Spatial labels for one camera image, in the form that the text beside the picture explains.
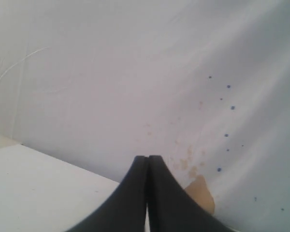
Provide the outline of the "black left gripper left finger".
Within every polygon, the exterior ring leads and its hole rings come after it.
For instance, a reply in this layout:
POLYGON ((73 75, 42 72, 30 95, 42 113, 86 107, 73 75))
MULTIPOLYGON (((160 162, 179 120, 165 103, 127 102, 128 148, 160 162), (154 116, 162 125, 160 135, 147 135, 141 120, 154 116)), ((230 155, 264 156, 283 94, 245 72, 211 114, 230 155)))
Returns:
POLYGON ((147 157, 136 156, 125 177, 108 199, 69 231, 144 232, 148 165, 147 157))

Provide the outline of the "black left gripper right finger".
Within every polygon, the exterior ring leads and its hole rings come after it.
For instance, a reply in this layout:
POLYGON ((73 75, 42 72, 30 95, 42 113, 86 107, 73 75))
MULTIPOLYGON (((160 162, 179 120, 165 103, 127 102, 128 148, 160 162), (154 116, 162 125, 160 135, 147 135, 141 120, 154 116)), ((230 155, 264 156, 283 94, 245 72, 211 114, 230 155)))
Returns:
POLYGON ((147 207, 151 232, 230 232, 182 189, 161 156, 149 156, 147 207))

